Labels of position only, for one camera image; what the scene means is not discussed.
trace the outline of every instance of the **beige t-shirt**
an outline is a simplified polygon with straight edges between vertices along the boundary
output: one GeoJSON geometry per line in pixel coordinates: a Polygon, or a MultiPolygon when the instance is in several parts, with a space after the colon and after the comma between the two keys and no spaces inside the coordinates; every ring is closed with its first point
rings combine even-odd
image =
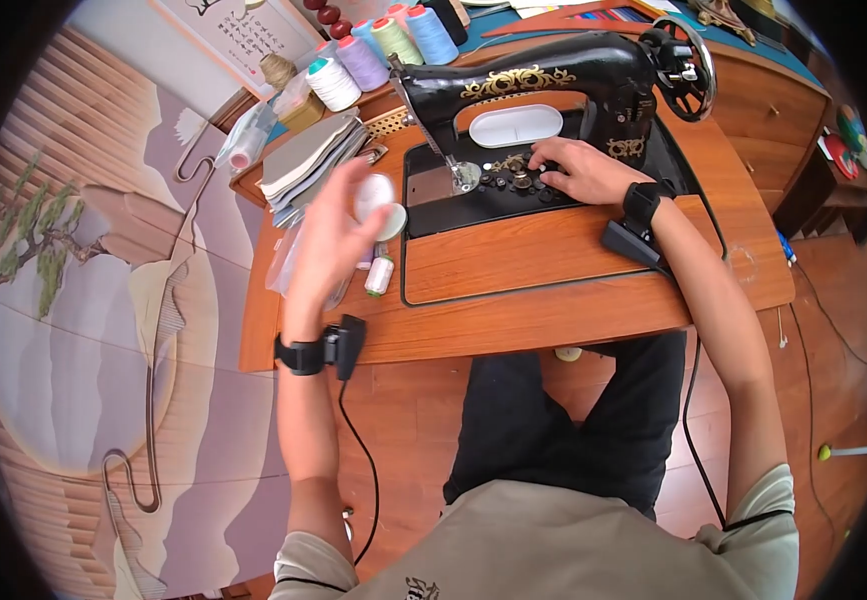
{"type": "MultiPolygon", "coordinates": [[[[731,515],[738,522],[793,511],[793,479],[780,464],[731,515]]],[[[498,598],[792,598],[799,535],[790,514],[694,539],[667,534],[617,498],[492,481],[444,510],[420,543],[360,584],[353,567],[313,534],[286,536],[270,600],[486,600],[498,598]]]]}

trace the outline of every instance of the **framed calligraphy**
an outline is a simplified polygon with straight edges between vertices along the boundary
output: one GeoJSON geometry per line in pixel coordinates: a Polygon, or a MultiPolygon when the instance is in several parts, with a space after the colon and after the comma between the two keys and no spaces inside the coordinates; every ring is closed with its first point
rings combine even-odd
{"type": "Polygon", "coordinates": [[[276,52],[295,61],[323,37],[289,0],[267,0],[237,19],[243,0],[148,0],[188,39],[226,68],[260,101],[274,96],[259,61],[276,52]]]}

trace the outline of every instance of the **wall mural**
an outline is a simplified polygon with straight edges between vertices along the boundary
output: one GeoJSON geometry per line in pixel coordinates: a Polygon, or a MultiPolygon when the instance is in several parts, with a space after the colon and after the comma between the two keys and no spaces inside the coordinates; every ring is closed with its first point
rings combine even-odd
{"type": "Polygon", "coordinates": [[[272,570],[275,378],[236,368],[261,209],[224,135],[61,30],[0,132],[0,491],[63,598],[272,570]]]}

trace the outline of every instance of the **wooden drawer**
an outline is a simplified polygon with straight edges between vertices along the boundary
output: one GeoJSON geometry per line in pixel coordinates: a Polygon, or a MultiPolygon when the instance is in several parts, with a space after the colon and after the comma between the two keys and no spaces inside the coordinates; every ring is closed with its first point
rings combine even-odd
{"type": "Polygon", "coordinates": [[[807,151],[801,146],[791,146],[765,139],[735,137],[728,135],[737,156],[743,162],[750,178],[758,189],[785,189],[800,159],[807,151]]]}
{"type": "Polygon", "coordinates": [[[792,78],[724,56],[715,59],[713,116],[728,136],[810,146],[827,98],[792,78]]]}

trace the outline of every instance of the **wooden floor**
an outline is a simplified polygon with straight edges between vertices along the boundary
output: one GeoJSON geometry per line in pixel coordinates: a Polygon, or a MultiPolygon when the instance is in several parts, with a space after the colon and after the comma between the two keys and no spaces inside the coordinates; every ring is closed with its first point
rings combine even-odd
{"type": "MultiPolygon", "coordinates": [[[[849,236],[842,235],[796,242],[794,251],[833,323],[867,361],[867,246],[858,248],[849,236]]],[[[788,341],[783,348],[778,347],[777,311],[763,311],[759,316],[770,347],[795,482],[795,518],[801,540],[797,595],[804,597],[822,577],[866,495],[867,456],[828,462],[817,462],[814,457],[823,443],[834,447],[867,445],[867,366],[839,342],[800,270],[794,268],[793,276],[797,289],[793,310],[803,339],[797,334],[790,306],[780,309],[788,341]],[[812,442],[804,347],[812,380],[812,442]],[[819,502],[811,492],[811,468],[819,502]]],[[[685,389],[693,344],[695,334],[691,331],[685,389]]],[[[609,380],[613,360],[584,352],[577,362],[564,363],[550,350],[541,351],[541,355],[547,391],[575,420],[582,420],[609,380]]],[[[379,527],[370,551],[357,568],[361,580],[402,556],[437,522],[443,508],[441,486],[456,451],[470,360],[359,367],[348,386],[345,405],[373,453],[380,485],[379,527]]],[[[722,505],[730,441],[729,406],[706,354],[701,355],[689,419],[691,436],[722,505]]],[[[369,463],[339,413],[337,421],[340,490],[355,508],[351,522],[356,554],[366,541],[373,518],[373,480],[369,463]]],[[[679,426],[656,512],[661,526],[685,538],[695,534],[701,524],[716,521],[679,426]]]]}

